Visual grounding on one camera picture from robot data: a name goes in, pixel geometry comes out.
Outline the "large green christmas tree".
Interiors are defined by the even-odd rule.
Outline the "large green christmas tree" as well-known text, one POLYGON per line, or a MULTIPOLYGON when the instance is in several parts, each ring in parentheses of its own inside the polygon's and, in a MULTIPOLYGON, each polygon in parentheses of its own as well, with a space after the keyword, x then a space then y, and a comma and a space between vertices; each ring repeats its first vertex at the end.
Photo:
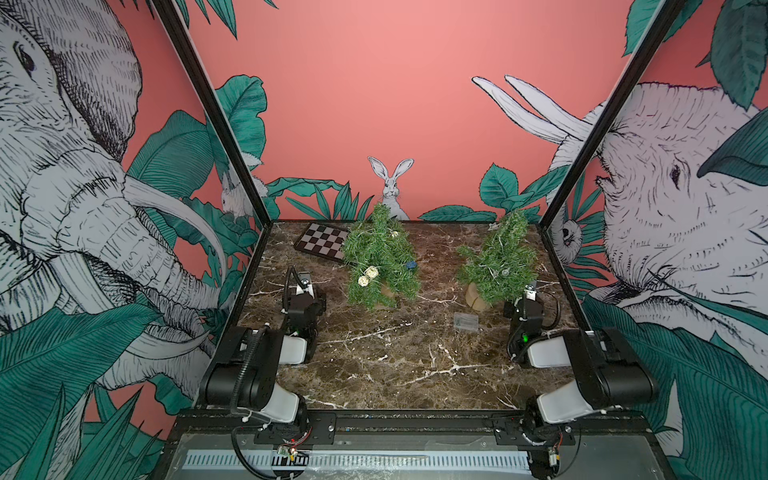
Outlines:
POLYGON ((416 269, 408 270, 408 261, 416 262, 416 255, 403 224, 394 218, 390 209, 378 204, 370 217, 356 223, 345 240, 342 251, 349 269, 348 301, 368 310, 377 306, 394 308, 398 299, 414 300, 421 283, 416 269), (399 232, 392 238, 390 232, 399 232), (375 266, 379 275, 369 279, 366 287, 358 284, 364 271, 375 266))

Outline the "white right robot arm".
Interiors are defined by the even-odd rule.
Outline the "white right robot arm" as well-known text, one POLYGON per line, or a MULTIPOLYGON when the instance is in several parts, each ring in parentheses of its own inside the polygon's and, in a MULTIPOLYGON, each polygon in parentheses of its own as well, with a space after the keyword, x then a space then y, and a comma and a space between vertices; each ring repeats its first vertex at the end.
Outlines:
POLYGON ((657 381, 619 330, 556 332, 544 324, 544 305, 532 290, 506 301, 503 313, 510 320, 506 349, 511 361, 536 369, 569 367, 573 373, 569 383, 527 401, 520 420, 527 443, 552 447, 581 417, 657 398, 657 381))

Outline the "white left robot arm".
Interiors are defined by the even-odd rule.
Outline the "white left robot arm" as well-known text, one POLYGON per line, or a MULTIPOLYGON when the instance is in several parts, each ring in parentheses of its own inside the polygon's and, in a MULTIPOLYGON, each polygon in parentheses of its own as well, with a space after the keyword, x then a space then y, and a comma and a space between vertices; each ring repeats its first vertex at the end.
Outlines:
POLYGON ((306 400, 277 382, 278 367, 308 363, 316 350, 318 318, 326 299, 310 275, 291 266, 286 270, 281 327, 229 328, 216 349, 199 387, 195 406, 220 409, 238 418, 231 431, 233 451, 245 470, 258 479, 294 479, 300 472, 267 472, 249 461, 239 444, 247 427, 258 427, 277 438, 277 451, 289 460, 304 456, 299 446, 312 431, 306 400))

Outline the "small green christmas tree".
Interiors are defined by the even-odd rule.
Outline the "small green christmas tree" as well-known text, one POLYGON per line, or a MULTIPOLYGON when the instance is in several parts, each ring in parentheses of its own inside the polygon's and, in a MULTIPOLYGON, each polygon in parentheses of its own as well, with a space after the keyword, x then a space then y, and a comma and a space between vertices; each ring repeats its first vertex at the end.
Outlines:
POLYGON ((520 298, 525 287, 537 280, 537 254, 527 244, 528 219, 520 211, 508 213, 494 224, 479 249, 462 245, 465 259, 457 273, 460 283, 474 284, 479 297, 493 306, 520 298))

